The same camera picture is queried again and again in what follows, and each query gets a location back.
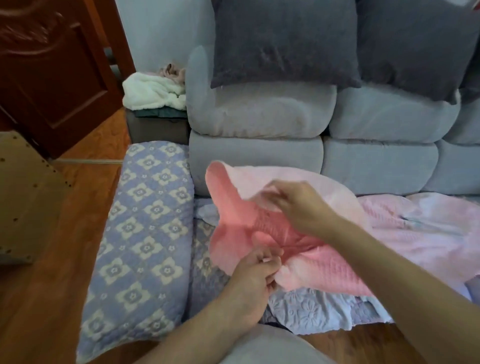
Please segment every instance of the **beige board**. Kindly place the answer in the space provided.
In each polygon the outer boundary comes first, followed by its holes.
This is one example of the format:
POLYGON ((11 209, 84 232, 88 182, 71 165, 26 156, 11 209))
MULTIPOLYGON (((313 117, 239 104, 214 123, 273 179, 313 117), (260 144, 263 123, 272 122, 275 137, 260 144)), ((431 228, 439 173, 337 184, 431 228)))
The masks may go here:
POLYGON ((41 254, 69 186, 20 134, 0 133, 0 264, 41 254))

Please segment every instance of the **door frame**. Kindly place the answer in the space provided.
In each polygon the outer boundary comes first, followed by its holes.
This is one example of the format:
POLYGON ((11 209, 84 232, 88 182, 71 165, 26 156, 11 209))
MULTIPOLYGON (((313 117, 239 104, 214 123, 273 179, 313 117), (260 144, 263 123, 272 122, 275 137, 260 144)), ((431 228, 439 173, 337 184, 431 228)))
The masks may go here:
POLYGON ((128 46, 127 37, 123 30, 117 4, 115 0, 93 1, 96 11, 100 16, 107 40, 112 48, 113 56, 117 61, 120 74, 122 78, 126 80, 128 76, 136 72, 136 69, 132 54, 130 53, 130 47, 128 46))

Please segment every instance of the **floor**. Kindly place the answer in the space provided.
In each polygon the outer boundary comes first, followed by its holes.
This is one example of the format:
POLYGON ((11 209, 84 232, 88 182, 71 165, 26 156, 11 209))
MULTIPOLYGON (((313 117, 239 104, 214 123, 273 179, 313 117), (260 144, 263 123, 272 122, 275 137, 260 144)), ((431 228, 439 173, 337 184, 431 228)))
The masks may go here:
MULTIPOLYGON (((0 267, 3 363, 75 363, 82 306, 128 144, 119 110, 52 163, 73 187, 41 257, 31 266, 0 267)), ((306 339, 339 364, 424 363, 395 325, 366 325, 306 339)), ((131 364, 154 345, 122 346, 93 363, 131 364)))

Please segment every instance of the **pink scrunched fabric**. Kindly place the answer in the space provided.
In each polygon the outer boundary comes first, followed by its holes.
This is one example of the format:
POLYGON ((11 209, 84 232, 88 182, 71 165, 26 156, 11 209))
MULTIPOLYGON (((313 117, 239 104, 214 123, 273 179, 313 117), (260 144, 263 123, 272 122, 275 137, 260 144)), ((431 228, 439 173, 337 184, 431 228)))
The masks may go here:
POLYGON ((451 286, 480 273, 480 206, 474 203, 434 193, 357 199, 328 177, 287 167, 231 167, 216 161, 205 178, 220 214, 210 259, 229 275, 255 245, 277 245, 285 250, 275 275, 283 289, 372 295, 335 249, 296 232, 262 199, 260 192, 274 179, 307 181, 336 213, 451 286))

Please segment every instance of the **carved door panel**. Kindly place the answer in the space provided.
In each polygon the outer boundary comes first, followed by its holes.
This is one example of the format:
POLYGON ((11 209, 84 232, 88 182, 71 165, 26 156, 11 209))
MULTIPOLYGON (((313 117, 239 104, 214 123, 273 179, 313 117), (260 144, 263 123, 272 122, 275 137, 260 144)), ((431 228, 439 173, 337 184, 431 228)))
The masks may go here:
POLYGON ((83 0, 0 0, 0 108, 52 157, 120 107, 83 0))

